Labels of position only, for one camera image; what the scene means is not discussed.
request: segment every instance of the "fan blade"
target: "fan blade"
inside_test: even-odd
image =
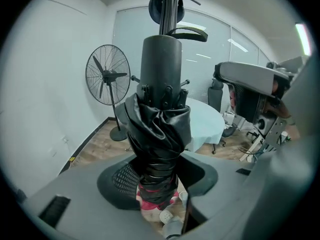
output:
[[[96,59],[95,56],[93,56],[93,60],[94,60],[94,62],[96,64],[96,66],[98,67],[98,69],[100,70],[101,74],[103,74],[104,73],[104,69],[102,68],[101,64],[99,63],[99,61]]]
[[[103,89],[104,89],[104,81],[102,81],[101,87],[100,87],[100,99],[101,99]]]
[[[108,77],[113,77],[113,78],[120,78],[128,75],[127,73],[111,73],[108,75]]]

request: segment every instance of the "power outlet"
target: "power outlet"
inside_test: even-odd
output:
[[[48,150],[48,153],[53,158],[57,154],[57,150],[52,147]]]
[[[69,139],[67,138],[67,136],[64,136],[64,137],[62,138],[62,141],[63,141],[65,144],[67,144],[68,141],[69,141]]]

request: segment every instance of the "chair base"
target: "chair base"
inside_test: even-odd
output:
[[[221,138],[220,139],[220,141],[219,141],[219,143],[218,144],[212,144],[212,146],[213,146],[213,151],[211,152],[213,155],[215,154],[215,153],[217,153],[216,152],[216,145],[219,145],[220,143],[222,143],[222,147],[226,147],[226,145],[227,145],[227,143],[226,143],[226,141],[223,139],[223,138]]]

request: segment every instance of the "black headphones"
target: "black headphones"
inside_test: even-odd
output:
[[[157,24],[160,24],[162,4],[164,0],[150,0],[149,2],[149,14],[153,21]],[[176,22],[182,21],[185,16],[185,8],[183,0],[179,0],[177,7],[177,17]]]

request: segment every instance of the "ceiling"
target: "ceiling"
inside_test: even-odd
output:
[[[117,0],[101,0],[110,5]],[[303,55],[296,22],[299,16],[285,0],[210,0],[212,6],[223,6],[254,26],[283,61]]]

